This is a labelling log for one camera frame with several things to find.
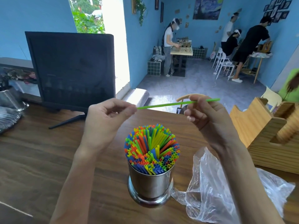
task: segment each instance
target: monitor stand leg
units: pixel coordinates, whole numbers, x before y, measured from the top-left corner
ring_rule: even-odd
[[[78,115],[78,116],[73,117],[73,118],[71,118],[71,119],[65,120],[65,121],[63,121],[63,122],[61,122],[61,123],[58,123],[57,125],[51,126],[51,127],[49,127],[49,129],[54,129],[54,128],[56,128],[56,127],[60,127],[60,126],[63,126],[63,125],[65,125],[65,124],[68,124],[68,123],[76,122],[76,121],[81,120],[81,119],[84,119],[84,120],[85,120],[85,119],[86,119],[86,116],[87,116],[87,113]]]

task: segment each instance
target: white polo shirt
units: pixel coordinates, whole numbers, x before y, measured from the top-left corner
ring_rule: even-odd
[[[173,32],[172,32],[171,27],[168,27],[166,29],[166,31],[165,31],[165,35],[164,35],[164,47],[171,46],[171,45],[167,44],[167,35],[170,35],[170,41],[172,41],[172,39],[173,39]]]
[[[234,31],[234,23],[230,21],[226,24],[226,26],[223,29],[223,36],[221,41],[226,42],[227,39],[229,38],[227,32],[233,33],[233,31]]]

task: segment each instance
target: wooden table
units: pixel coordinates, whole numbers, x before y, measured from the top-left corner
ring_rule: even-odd
[[[243,72],[243,73],[246,74],[246,75],[255,75],[255,77],[254,77],[254,81],[253,81],[253,84],[255,84],[256,79],[257,79],[257,76],[258,76],[258,74],[259,74],[259,72],[260,72],[260,67],[261,67],[261,65],[262,65],[262,61],[263,61],[263,59],[270,58],[270,56],[259,57],[259,56],[249,55],[248,58],[247,58],[247,60],[246,60],[246,62],[244,63],[244,65],[247,63],[247,65],[246,65],[247,67],[248,67],[248,65],[249,65],[249,59],[250,59],[250,57],[255,58],[255,62],[254,62],[253,68],[256,66],[256,64],[257,64],[257,60],[260,59],[260,62],[259,62],[259,65],[258,65],[258,67],[257,67],[257,71],[256,71],[256,73],[252,73],[252,69],[249,69],[249,68],[242,68],[242,69],[241,69],[241,72]]]
[[[185,77],[185,69],[186,67],[183,67],[183,56],[193,56],[193,49],[192,46],[191,47],[181,47],[181,48],[176,48],[173,47],[171,52],[171,55],[179,55],[179,62],[178,62],[178,67],[174,67],[174,74],[173,76],[181,76],[181,77]]]
[[[0,201],[33,215],[34,223],[48,223],[50,220],[80,143],[84,122],[54,130],[49,130],[48,126],[78,114],[68,110],[49,113],[41,106],[30,105],[16,126],[0,135]],[[178,190],[186,191],[192,178],[193,155],[199,148],[207,146],[207,142],[183,115],[139,110],[122,125],[97,162],[89,223],[200,223],[190,219],[185,206],[173,198],[162,207],[150,209],[139,206],[129,195],[129,171],[123,141],[134,127],[156,123],[170,128],[181,144],[174,182]],[[299,184],[298,175],[264,169]],[[286,223],[299,223],[297,188],[288,198],[285,218]]]

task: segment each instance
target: metal bucket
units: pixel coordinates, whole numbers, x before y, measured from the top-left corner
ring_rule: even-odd
[[[29,105],[21,101],[18,91],[11,86],[8,90],[0,91],[0,106],[23,111]]]
[[[128,190],[137,203],[145,207],[159,207],[170,198],[173,188],[174,166],[163,174],[146,175],[135,170],[128,162]]]

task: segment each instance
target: monitor screen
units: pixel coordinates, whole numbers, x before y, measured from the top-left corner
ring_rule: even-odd
[[[43,105],[86,112],[115,97],[113,35],[25,34]]]

